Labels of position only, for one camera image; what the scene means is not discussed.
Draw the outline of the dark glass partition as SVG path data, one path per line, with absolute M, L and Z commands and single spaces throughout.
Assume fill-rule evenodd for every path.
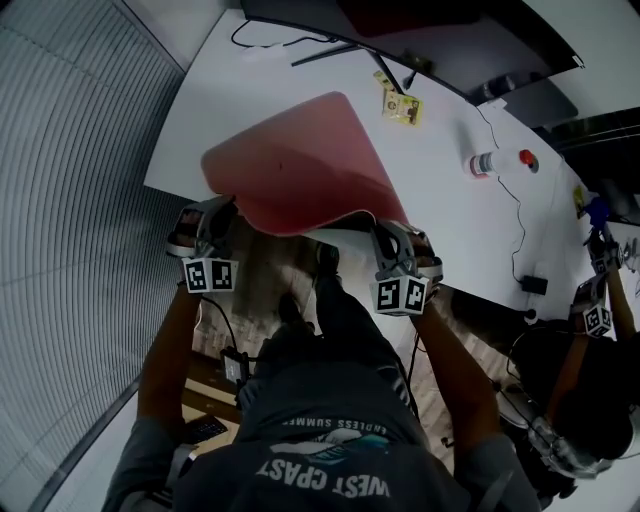
M 640 179 L 640 107 L 534 130 L 584 179 Z

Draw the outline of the person's dark trousers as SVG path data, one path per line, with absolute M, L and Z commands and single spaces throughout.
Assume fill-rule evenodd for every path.
M 317 337 L 304 318 L 293 324 L 280 321 L 275 333 L 263 342 L 254 378 L 266 381 L 306 362 L 355 362 L 379 374 L 399 399 L 409 405 L 405 370 L 364 306 L 344 290 L 337 274 L 317 274 L 314 290 L 322 336 Z

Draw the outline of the person's left hand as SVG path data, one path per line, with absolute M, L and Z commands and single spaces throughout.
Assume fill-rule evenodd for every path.
M 183 209 L 176 226 L 168 237 L 168 242 L 177 246 L 193 247 L 201 217 L 202 212 L 199 210 Z

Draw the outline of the person's left forearm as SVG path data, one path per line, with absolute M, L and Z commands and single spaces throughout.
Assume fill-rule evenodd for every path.
M 183 425 L 181 399 L 199 306 L 200 297 L 179 284 L 143 364 L 137 416 L 153 418 L 170 431 Z

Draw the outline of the black flat monitor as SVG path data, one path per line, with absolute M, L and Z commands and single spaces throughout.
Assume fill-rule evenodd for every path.
M 613 179 L 601 179 L 599 195 L 608 204 L 613 222 L 640 226 L 640 194 L 634 194 Z

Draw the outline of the person's right shoe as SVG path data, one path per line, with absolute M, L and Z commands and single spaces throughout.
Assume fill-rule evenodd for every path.
M 319 275 L 336 275 L 340 262 L 339 249 L 331 244 L 320 242 L 316 249 L 317 273 Z

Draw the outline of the pink mat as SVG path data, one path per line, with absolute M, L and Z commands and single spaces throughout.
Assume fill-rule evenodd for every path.
M 258 231 L 301 235 L 355 212 L 406 222 L 386 170 L 347 97 L 330 92 L 210 148 L 209 188 L 235 198 Z

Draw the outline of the black box with label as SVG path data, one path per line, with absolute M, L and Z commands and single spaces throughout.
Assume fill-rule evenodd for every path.
M 226 379 L 240 386 L 250 378 L 249 357 L 233 347 L 226 347 L 220 351 L 222 365 Z

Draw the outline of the white slatted window blind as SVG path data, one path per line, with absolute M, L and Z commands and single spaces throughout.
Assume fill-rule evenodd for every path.
M 174 294 L 183 201 L 144 177 L 183 78 L 112 0 L 0 0 L 0 510 L 45 504 Z

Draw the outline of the person in grey shirt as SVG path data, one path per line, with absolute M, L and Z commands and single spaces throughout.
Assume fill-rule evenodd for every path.
M 390 385 L 355 363 L 279 373 L 231 444 L 171 479 L 176 447 L 158 421 L 136 421 L 103 511 L 541 512 L 506 436 L 448 470 Z

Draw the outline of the person's right forearm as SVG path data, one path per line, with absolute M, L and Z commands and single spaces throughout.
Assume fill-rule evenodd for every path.
M 433 305 L 411 320 L 451 417 L 454 452 L 461 456 L 501 432 L 491 381 Z

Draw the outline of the black keyboard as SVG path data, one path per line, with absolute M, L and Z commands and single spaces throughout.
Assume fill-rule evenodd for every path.
M 228 431 L 228 428 L 218 418 L 204 415 L 187 422 L 184 426 L 183 443 L 198 445 Z

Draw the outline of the black curved monitor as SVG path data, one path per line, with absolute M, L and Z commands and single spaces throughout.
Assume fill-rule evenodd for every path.
M 581 66 L 524 0 L 240 0 L 250 21 L 357 45 L 475 104 Z

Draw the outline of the person's right hand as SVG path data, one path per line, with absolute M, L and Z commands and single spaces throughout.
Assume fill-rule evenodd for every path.
M 419 268 L 435 267 L 442 264 L 441 259 L 436 255 L 428 237 L 423 232 L 412 232 L 409 234 L 416 266 Z

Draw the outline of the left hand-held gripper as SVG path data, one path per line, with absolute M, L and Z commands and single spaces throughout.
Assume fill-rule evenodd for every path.
M 167 245 L 167 253 L 182 262 L 186 286 L 191 294 L 233 292 L 238 262 L 221 258 L 232 254 L 230 228 L 238 215 L 234 196 L 219 196 L 210 201 L 193 247 Z

